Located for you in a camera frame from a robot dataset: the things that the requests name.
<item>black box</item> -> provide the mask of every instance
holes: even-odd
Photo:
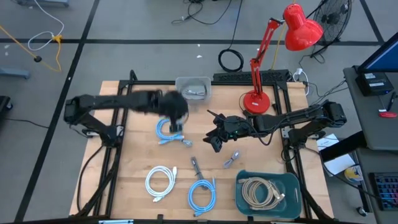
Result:
[[[360,73],[355,81],[364,96],[385,95],[394,89],[384,72]]]

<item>wooden table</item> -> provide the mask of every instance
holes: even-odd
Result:
[[[288,83],[289,98],[292,111],[308,106],[301,83]],[[103,82],[101,95],[114,95],[117,93],[118,82]],[[171,85],[134,85],[133,90],[173,90]],[[206,112],[207,109],[225,116],[242,116],[238,99],[243,93],[251,90],[251,86],[212,86],[212,97],[208,105],[199,106],[190,112],[189,120],[184,126],[183,134],[186,139],[193,141],[193,147],[186,148],[182,143],[175,141],[166,145],[158,145],[159,139],[154,129],[159,117],[156,115],[143,115],[129,111],[126,132],[124,136],[121,161],[119,165],[118,181],[113,200],[111,218],[156,219],[158,214],[163,214],[168,220],[247,220],[235,206],[234,181],[236,174],[242,170],[256,172],[284,173],[285,165],[280,158],[282,139],[280,133],[275,132],[270,146],[263,146],[256,138],[242,138],[223,144],[221,152],[215,153],[210,144],[202,141],[205,133],[215,128],[213,116]],[[271,102],[275,101],[272,87],[265,86]],[[282,111],[285,113],[285,102],[281,98]],[[95,111],[95,117],[105,124],[111,123],[112,110]],[[270,108],[266,113],[275,114]],[[83,164],[99,148],[99,138],[89,139]],[[314,140],[308,140],[307,147],[317,149]],[[241,157],[229,169],[223,168],[223,163],[239,149]],[[301,150],[302,165],[308,191],[329,216],[333,216],[325,177],[320,158],[315,153]],[[92,196],[98,186],[101,166],[103,163],[104,149],[89,163],[82,180],[81,206]],[[190,158],[195,156],[206,179],[216,179],[217,202],[214,209],[199,217],[193,217],[193,210],[188,204],[188,190],[197,180],[195,171],[190,163]],[[155,166],[162,165],[178,167],[177,181],[174,189],[160,202],[152,202],[153,197],[145,188],[145,179],[148,172]],[[151,187],[161,191],[169,184],[164,174],[156,173],[152,176]],[[206,205],[210,193],[198,188],[194,193],[194,201],[198,205]],[[100,213],[104,213],[105,201]],[[76,213],[76,194],[72,202],[70,214]],[[269,220],[264,217],[254,217],[254,220]]]

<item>paper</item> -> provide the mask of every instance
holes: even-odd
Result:
[[[337,137],[334,134],[330,134],[324,138],[317,140],[318,150],[322,151],[326,147],[332,146],[336,143],[338,143]],[[353,165],[355,165],[355,162],[348,154],[337,157],[336,159],[325,163],[326,168],[328,168],[328,170],[335,175]]]

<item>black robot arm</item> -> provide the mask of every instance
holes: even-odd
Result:
[[[81,124],[98,133],[105,146],[115,146],[124,127],[107,126],[90,115],[90,111],[116,108],[166,116],[170,119],[170,132],[173,133],[181,131],[182,125],[178,120],[188,113],[188,104],[177,91],[169,91],[163,95],[161,90],[141,90],[123,96],[76,96],[66,101],[63,118],[69,125]]]
[[[217,126],[207,133],[203,140],[213,146],[215,152],[219,152],[223,142],[238,138],[254,137],[263,138],[272,134],[279,128],[295,124],[305,123],[300,129],[286,129],[286,136],[292,147],[302,147],[307,138],[325,127],[339,128],[347,122],[340,104],[324,101],[320,105],[312,105],[308,108],[285,113],[281,115],[258,115],[245,113],[246,119],[239,116],[225,117],[223,114],[214,114],[213,123]]]

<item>teal plastic tray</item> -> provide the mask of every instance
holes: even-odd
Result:
[[[285,194],[285,198],[272,210],[251,210],[242,196],[242,186],[239,184],[239,179],[247,179],[250,177],[261,177],[270,180],[276,184],[279,191]],[[256,197],[261,202],[264,201],[268,189],[261,185],[256,190]],[[259,215],[275,218],[289,218],[294,219],[300,216],[302,209],[302,199],[300,193],[299,180],[296,176],[290,173],[286,174],[270,174],[262,172],[246,172],[241,170],[236,176],[235,182],[235,204],[238,210],[245,215]]]

